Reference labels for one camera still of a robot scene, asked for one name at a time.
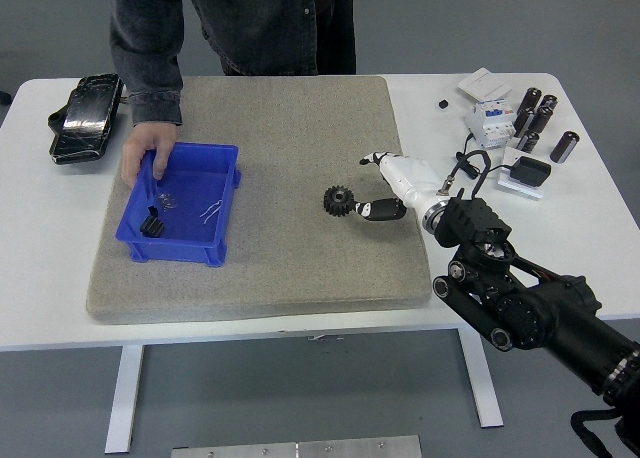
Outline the person's right hand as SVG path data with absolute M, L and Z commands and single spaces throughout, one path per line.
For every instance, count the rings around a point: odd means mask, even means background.
M 160 180 L 166 171 L 177 137 L 178 126 L 173 123 L 147 122 L 135 125 L 122 148 L 123 182 L 130 188 L 134 187 L 142 160 L 149 151 L 155 152 L 152 176 Z

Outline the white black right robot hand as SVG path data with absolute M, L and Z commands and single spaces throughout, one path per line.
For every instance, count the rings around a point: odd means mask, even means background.
M 449 197 L 441 191 L 443 181 L 426 161 L 391 152 L 373 152 L 359 163 L 376 164 L 395 196 L 416 212 L 425 230 L 434 232 Z

